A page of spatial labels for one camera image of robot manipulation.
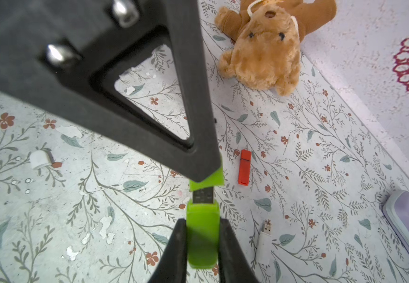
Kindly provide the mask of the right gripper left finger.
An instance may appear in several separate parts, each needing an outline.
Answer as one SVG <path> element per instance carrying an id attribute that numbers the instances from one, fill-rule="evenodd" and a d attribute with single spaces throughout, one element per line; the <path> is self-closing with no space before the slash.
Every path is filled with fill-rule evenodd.
<path id="1" fill-rule="evenodd" d="M 148 283 L 185 283 L 187 278 L 188 239 L 185 219 L 179 219 L 171 233 L 158 267 Z"/>

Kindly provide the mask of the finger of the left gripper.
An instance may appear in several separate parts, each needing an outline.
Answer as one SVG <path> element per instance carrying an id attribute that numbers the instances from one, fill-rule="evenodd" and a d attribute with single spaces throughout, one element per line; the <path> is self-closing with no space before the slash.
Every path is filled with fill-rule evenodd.
<path id="1" fill-rule="evenodd" d="M 173 55 L 185 140 L 115 87 L 161 45 Z M 0 1 L 0 91 L 195 182 L 221 166 L 196 1 Z"/>

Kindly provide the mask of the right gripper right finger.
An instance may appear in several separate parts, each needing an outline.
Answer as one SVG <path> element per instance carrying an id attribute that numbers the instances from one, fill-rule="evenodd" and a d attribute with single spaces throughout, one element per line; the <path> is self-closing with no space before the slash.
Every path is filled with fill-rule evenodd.
<path id="1" fill-rule="evenodd" d="M 244 256 L 227 219 L 219 227 L 218 267 L 220 283 L 259 283 Z"/>

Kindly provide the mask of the green usb drive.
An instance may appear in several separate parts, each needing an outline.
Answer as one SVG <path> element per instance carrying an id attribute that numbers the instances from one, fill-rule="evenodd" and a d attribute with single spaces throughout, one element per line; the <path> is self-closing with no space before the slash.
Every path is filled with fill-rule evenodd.
<path id="1" fill-rule="evenodd" d="M 220 218 L 213 187 L 192 193 L 186 210 L 188 262 L 192 268 L 205 270 L 217 264 Z"/>

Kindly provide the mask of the red usb drive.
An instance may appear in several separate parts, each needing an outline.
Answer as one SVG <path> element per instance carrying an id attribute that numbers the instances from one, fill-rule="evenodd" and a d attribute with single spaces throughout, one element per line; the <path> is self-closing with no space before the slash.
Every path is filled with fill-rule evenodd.
<path id="1" fill-rule="evenodd" d="M 250 183 L 250 167 L 251 167 L 252 153 L 243 149 L 241 151 L 241 159 L 239 164 L 238 184 L 248 186 Z"/>

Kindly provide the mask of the green usb cap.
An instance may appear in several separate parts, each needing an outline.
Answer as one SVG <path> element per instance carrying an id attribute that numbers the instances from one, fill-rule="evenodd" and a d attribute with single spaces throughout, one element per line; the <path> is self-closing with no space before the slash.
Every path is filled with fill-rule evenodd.
<path id="1" fill-rule="evenodd" d="M 225 185 L 225 175 L 223 171 L 223 166 L 221 166 L 216 172 L 212 173 L 209 177 L 201 182 L 190 181 L 190 191 L 195 192 L 201 189 L 206 189 L 209 187 L 215 186 L 224 186 Z"/>

